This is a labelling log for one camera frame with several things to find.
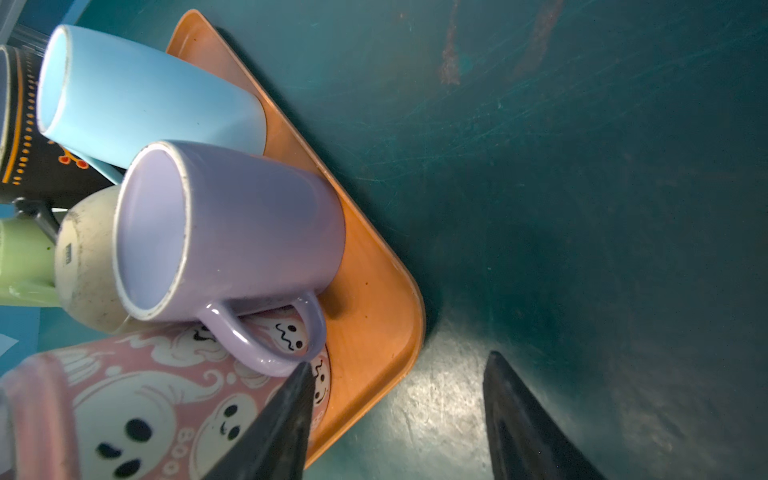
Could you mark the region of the light blue mug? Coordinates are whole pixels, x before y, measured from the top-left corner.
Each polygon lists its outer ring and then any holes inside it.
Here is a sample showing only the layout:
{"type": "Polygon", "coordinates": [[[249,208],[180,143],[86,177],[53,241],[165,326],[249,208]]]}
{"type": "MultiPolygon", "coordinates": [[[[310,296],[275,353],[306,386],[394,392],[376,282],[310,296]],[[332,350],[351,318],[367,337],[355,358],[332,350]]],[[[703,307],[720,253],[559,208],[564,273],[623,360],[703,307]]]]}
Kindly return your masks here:
{"type": "Polygon", "coordinates": [[[267,122],[255,95],[177,57],[74,25],[51,34],[37,87],[40,133],[113,182],[146,145],[191,141],[253,155],[267,122]]]}

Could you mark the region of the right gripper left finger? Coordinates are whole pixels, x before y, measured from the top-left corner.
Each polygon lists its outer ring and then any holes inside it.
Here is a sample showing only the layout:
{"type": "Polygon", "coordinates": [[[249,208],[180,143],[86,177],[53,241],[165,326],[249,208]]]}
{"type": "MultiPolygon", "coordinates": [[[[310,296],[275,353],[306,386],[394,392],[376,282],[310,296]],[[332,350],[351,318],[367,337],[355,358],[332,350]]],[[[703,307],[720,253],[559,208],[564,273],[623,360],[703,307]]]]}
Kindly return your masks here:
{"type": "Polygon", "coordinates": [[[302,478],[312,424],[314,392],[311,365],[302,362],[243,437],[204,478],[302,478]]]}

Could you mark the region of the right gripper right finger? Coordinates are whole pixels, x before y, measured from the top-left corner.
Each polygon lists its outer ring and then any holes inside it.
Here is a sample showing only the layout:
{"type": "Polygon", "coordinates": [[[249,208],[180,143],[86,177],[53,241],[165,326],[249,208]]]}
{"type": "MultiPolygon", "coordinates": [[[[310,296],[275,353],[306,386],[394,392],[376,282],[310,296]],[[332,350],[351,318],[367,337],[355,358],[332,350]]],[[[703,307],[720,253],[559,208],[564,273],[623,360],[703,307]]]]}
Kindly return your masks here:
{"type": "Polygon", "coordinates": [[[489,354],[483,377],[489,453],[496,479],[602,479],[504,356],[489,354]]]}

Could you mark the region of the beige ceramic teapot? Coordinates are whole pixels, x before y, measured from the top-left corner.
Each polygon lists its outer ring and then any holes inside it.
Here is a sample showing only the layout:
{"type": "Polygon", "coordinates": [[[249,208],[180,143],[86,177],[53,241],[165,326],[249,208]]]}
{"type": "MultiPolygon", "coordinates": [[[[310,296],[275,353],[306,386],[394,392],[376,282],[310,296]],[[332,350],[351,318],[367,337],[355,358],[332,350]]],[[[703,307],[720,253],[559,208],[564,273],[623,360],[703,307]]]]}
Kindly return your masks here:
{"type": "Polygon", "coordinates": [[[120,187],[89,195],[60,223],[54,260],[61,308],[93,330],[115,335],[152,329],[131,317],[118,296],[112,265],[112,232],[120,187]]]}

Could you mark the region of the lavender mug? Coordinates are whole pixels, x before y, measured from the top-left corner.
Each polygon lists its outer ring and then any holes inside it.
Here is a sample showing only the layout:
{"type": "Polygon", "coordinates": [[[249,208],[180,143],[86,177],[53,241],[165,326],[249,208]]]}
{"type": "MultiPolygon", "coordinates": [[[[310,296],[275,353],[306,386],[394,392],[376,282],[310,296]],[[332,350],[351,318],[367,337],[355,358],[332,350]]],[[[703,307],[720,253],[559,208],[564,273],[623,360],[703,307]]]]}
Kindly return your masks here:
{"type": "Polygon", "coordinates": [[[158,141],[120,187],[112,261],[119,298],[146,322],[198,320],[237,360],[286,377],[299,358],[256,339],[243,316],[293,307],[323,349],[318,296],[345,247],[341,202],[323,177],[213,145],[158,141]]]}

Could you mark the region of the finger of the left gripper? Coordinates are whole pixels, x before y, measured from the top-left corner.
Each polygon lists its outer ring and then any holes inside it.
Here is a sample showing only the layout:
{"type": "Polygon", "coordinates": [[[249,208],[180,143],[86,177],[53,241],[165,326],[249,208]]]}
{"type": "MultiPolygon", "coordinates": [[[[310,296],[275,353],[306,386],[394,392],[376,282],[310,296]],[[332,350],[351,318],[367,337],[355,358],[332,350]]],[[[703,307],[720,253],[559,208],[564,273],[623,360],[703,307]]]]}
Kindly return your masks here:
{"type": "Polygon", "coordinates": [[[13,200],[12,205],[17,218],[33,220],[53,244],[57,243],[60,222],[50,202],[19,197],[13,200]]]}

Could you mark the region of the pink ghost mug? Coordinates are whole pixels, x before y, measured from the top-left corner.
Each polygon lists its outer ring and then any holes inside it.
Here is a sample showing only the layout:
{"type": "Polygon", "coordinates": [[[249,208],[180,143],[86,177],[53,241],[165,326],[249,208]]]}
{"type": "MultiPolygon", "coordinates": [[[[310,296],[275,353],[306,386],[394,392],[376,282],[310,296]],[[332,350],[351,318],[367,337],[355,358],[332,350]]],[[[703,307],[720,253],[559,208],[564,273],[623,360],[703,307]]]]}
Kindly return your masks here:
{"type": "MultiPolygon", "coordinates": [[[[327,352],[311,434],[328,408],[327,352]]],[[[35,354],[1,379],[5,479],[205,479],[289,376],[258,373],[202,324],[35,354]]]]}

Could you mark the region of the black skull mug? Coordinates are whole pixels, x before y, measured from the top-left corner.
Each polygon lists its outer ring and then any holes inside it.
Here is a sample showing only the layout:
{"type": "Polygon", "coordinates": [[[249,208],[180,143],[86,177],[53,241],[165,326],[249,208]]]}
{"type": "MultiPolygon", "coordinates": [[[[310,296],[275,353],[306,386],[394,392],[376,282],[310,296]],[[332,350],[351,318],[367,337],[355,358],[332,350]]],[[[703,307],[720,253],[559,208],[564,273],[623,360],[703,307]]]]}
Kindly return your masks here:
{"type": "Polygon", "coordinates": [[[34,52],[1,47],[1,202],[26,198],[68,209],[112,183],[38,130],[41,62],[34,52]]]}

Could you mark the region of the orange plastic tray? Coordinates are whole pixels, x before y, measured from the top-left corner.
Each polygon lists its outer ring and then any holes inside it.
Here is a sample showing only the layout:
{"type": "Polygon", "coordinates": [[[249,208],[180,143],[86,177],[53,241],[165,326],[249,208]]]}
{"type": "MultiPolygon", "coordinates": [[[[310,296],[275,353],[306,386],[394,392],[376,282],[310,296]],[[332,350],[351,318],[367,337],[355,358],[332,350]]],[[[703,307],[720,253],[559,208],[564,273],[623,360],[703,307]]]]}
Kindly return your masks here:
{"type": "Polygon", "coordinates": [[[412,370],[426,329],[422,295],[321,157],[201,12],[184,13],[166,51],[256,96],[266,114],[266,156],[323,175],[340,198],[346,228],[343,259],[320,297],[332,389],[324,419],[311,436],[307,462],[313,464],[412,370]]]}

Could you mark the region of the light green mug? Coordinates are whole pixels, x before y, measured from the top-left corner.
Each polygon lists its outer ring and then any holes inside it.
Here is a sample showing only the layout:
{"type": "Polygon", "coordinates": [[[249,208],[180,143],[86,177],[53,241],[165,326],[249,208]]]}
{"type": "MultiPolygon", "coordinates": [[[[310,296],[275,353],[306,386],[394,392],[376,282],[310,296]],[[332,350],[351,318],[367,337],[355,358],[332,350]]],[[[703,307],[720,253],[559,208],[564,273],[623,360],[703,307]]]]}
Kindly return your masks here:
{"type": "Polygon", "coordinates": [[[55,244],[34,220],[1,220],[1,305],[60,307],[55,287],[55,244]]]}

